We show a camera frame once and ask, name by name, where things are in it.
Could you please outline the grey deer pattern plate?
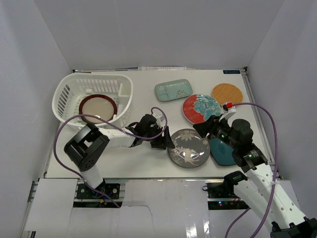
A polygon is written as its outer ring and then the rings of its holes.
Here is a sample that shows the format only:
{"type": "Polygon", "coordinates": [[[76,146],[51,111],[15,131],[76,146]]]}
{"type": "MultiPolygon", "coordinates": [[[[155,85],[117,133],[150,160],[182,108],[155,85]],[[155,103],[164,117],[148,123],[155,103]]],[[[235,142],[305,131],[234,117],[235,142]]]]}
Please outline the grey deer pattern plate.
{"type": "Polygon", "coordinates": [[[174,149],[169,148],[171,160],[184,169],[202,166],[210,156],[210,145],[206,138],[194,129],[181,129],[171,136],[174,149]]]}

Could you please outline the red rimmed beige plate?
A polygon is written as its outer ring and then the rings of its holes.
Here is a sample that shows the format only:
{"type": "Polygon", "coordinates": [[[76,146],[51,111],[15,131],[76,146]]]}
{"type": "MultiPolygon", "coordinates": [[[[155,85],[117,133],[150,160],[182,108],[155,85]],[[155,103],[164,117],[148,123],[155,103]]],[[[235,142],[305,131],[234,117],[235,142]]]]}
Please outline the red rimmed beige plate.
{"type": "Polygon", "coordinates": [[[84,98],[79,105],[79,114],[93,115],[110,121],[117,115],[117,105],[110,97],[94,94],[84,98]]]}

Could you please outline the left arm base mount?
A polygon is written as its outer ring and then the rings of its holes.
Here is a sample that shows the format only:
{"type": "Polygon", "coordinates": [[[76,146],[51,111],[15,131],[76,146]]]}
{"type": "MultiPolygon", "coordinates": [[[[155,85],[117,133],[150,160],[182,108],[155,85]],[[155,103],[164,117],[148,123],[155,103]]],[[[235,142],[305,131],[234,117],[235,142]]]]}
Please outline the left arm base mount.
{"type": "Polygon", "coordinates": [[[117,206],[109,200],[108,197],[97,193],[88,188],[84,183],[79,183],[76,188],[73,207],[74,208],[120,208],[122,206],[122,197],[120,195],[119,183],[106,183],[98,188],[99,191],[110,197],[117,206]]]}

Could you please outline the light green rectangular plate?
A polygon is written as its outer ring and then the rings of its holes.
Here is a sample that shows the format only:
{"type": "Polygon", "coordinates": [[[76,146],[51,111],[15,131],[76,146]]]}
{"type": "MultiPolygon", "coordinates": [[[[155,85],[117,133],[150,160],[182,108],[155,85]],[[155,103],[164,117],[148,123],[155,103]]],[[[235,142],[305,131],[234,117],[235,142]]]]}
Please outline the light green rectangular plate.
{"type": "Polygon", "coordinates": [[[187,79],[177,79],[157,84],[155,94],[159,101],[168,102],[191,96],[193,89],[187,79]]]}

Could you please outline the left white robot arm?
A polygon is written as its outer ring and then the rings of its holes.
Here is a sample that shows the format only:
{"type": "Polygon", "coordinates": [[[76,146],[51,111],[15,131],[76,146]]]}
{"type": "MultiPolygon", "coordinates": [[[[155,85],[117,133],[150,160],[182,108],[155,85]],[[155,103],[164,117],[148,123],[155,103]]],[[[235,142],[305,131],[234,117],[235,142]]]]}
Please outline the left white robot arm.
{"type": "Polygon", "coordinates": [[[163,116],[146,114],[139,122],[122,130],[102,129],[86,124],[64,147],[64,152],[78,168],[88,183],[87,191],[94,198],[104,194],[104,179],[97,168],[97,161],[104,150],[114,147],[132,148],[149,141],[155,149],[174,149],[168,126],[163,116]]]}

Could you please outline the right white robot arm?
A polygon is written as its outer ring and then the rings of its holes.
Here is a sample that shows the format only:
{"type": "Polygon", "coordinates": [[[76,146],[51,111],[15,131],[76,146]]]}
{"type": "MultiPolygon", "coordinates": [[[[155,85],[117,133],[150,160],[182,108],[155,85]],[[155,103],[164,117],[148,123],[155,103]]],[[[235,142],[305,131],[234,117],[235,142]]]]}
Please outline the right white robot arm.
{"type": "Polygon", "coordinates": [[[262,219],[272,238],[315,238],[317,220],[309,219],[290,199],[281,184],[273,180],[271,167],[253,143],[248,121],[236,119],[231,125],[221,116],[211,116],[193,128],[201,137],[217,138],[233,149],[240,167],[224,178],[224,193],[240,197],[262,219]]]}

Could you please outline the red and teal floral plate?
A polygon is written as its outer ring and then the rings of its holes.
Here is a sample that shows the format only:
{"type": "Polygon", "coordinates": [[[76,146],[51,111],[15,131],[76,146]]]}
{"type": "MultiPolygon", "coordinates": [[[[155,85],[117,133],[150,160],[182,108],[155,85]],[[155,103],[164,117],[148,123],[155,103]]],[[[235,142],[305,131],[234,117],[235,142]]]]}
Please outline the red and teal floral plate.
{"type": "Polygon", "coordinates": [[[188,97],[182,106],[185,118],[193,124],[203,123],[211,116],[222,114],[218,101],[205,94],[195,94],[188,97]]]}

